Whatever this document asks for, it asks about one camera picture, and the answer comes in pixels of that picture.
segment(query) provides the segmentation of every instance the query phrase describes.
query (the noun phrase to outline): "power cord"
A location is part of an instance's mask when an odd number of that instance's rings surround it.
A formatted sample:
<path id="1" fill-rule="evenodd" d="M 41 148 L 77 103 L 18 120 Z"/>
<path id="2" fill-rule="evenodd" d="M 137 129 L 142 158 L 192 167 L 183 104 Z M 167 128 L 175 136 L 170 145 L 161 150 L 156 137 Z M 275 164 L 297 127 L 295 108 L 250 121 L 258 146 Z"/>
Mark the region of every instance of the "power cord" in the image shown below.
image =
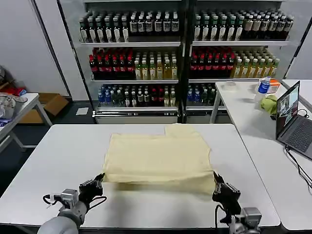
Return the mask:
<path id="1" fill-rule="evenodd" d="M 221 206 L 221 205 L 217 205 L 216 207 L 215 207 L 215 210 L 214 210 L 214 226 L 215 226 L 215 231 L 217 231 L 217 229 L 218 229 L 218 209 L 221 209 L 221 210 L 223 210 L 224 212 L 225 212 L 225 210 L 224 210 L 224 208 Z"/>

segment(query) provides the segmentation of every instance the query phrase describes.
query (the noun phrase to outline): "laptop keyboard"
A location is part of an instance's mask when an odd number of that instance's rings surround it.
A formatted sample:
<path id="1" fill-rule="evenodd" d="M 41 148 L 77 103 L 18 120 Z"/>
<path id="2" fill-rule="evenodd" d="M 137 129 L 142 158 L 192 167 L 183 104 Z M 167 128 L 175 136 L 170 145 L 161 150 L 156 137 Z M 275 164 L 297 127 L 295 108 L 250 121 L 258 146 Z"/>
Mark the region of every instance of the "laptop keyboard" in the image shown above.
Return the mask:
<path id="1" fill-rule="evenodd" d="M 312 142 L 312 121 L 303 119 L 295 128 L 286 143 L 293 148 L 306 152 Z"/>

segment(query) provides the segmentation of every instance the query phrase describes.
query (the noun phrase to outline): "laptop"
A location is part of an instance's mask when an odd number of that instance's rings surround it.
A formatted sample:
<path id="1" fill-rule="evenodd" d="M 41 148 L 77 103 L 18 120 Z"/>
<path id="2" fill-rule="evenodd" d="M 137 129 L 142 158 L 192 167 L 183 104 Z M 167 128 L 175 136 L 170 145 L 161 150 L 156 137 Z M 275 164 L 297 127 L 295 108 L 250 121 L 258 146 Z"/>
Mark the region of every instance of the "laptop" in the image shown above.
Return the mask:
<path id="1" fill-rule="evenodd" d="M 276 139 L 312 159 L 312 120 L 298 115 L 298 81 L 277 100 Z"/>

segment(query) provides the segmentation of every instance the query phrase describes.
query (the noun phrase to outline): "cardboard box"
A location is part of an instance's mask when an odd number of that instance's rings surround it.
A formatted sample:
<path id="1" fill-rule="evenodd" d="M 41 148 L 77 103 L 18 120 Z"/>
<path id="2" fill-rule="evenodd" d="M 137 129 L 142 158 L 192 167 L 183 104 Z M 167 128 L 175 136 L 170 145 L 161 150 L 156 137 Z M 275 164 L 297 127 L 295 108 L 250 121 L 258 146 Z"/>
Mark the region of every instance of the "cardboard box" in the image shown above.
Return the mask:
<path id="1" fill-rule="evenodd" d="M 39 93 L 39 101 L 49 117 L 55 117 L 68 104 L 65 98 L 54 93 Z M 43 120 L 37 110 L 33 109 L 19 123 L 43 123 Z"/>

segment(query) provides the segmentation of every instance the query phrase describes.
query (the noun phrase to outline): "yellow cloth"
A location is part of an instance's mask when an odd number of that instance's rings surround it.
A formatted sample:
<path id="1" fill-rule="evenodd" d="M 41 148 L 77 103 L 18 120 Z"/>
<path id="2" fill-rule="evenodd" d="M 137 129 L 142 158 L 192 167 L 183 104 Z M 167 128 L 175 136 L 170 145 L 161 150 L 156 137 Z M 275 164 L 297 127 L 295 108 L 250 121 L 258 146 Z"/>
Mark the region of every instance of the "yellow cloth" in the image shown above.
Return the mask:
<path id="1" fill-rule="evenodd" d="M 212 194 L 210 148 L 189 125 L 173 124 L 166 135 L 112 134 L 107 151 L 105 182 L 175 186 L 183 191 Z"/>

